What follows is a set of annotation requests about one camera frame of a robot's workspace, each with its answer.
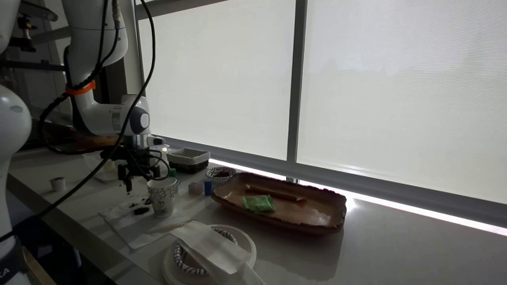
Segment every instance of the small bowl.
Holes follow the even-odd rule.
[[[232,235],[230,232],[224,231],[219,228],[213,228],[213,230],[221,234],[224,238],[233,242],[235,245],[238,245],[238,241],[236,240],[234,235]],[[208,274],[206,269],[198,267],[197,262],[183,249],[183,247],[180,244],[178,244],[174,249],[174,263],[179,269],[181,269],[186,274],[200,276]]]
[[[206,172],[206,177],[210,178],[214,182],[225,182],[236,174],[234,168],[219,166],[213,167]]]

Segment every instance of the small white cup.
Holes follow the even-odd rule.
[[[65,191],[65,178],[64,177],[57,177],[49,180],[49,183],[51,183],[51,188],[53,188],[53,191],[55,192],[63,192]]]
[[[174,197],[178,193],[178,179],[168,177],[164,180],[150,180],[147,183],[154,214],[168,217],[174,211]]]

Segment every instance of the wooden tray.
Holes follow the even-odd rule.
[[[243,196],[256,196],[262,193],[249,191],[246,185],[305,197],[305,200],[295,202],[271,195],[276,212],[254,213],[244,207]],[[230,180],[216,187],[211,197],[228,209],[264,223],[314,235],[339,232],[347,213],[345,196],[331,190],[302,186],[248,172],[235,174]]]

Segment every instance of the orange strap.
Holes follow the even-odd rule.
[[[88,84],[85,88],[83,88],[81,90],[74,90],[74,89],[66,88],[65,92],[67,94],[75,96],[75,95],[85,94],[86,92],[90,91],[91,89],[95,89],[95,80],[90,82],[90,84]]]

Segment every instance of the white plate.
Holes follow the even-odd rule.
[[[224,229],[231,234],[238,241],[238,246],[251,253],[252,256],[248,260],[248,265],[250,267],[254,267],[255,261],[257,259],[257,248],[255,246],[254,241],[242,230],[226,226],[226,225],[209,225],[214,228]],[[164,257],[164,263],[162,272],[164,275],[164,279],[168,284],[171,285],[217,285],[211,277],[208,276],[198,276],[198,275],[190,275],[184,273],[181,269],[179,269],[174,263],[174,248],[176,247],[176,241],[169,246],[167,252]]]

